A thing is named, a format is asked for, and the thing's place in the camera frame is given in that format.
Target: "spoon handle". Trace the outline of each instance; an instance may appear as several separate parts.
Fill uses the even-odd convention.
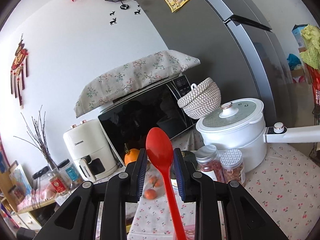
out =
[[[184,228],[182,225],[176,197],[173,192],[171,180],[169,177],[169,171],[166,174],[162,174],[163,182],[164,182],[164,188],[167,195],[168,203],[169,203],[169,209],[170,214],[173,222],[174,231],[176,233],[178,240],[187,240],[186,234],[184,232]]]

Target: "red label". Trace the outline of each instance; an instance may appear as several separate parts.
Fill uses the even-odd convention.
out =
[[[62,193],[66,190],[65,185],[61,182],[59,178],[56,178],[55,180],[51,181],[51,184],[58,193]]]

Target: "lid knob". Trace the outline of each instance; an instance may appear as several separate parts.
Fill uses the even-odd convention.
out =
[[[284,124],[281,122],[276,122],[273,126],[273,131],[275,133],[282,133],[284,131]]]
[[[232,107],[233,103],[228,102],[221,105],[222,112],[219,114],[220,118],[227,118],[238,113],[239,109],[236,107]]]

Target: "rope basket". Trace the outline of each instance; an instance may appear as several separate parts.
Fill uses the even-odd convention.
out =
[[[200,119],[218,108],[221,103],[220,90],[211,78],[199,85],[192,84],[191,91],[178,100],[178,106],[187,116]]]

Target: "pot lid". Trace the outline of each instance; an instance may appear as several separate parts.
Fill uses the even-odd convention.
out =
[[[198,120],[199,132],[222,132],[237,129],[261,118],[263,102],[255,98],[244,98],[222,104],[216,110]]]

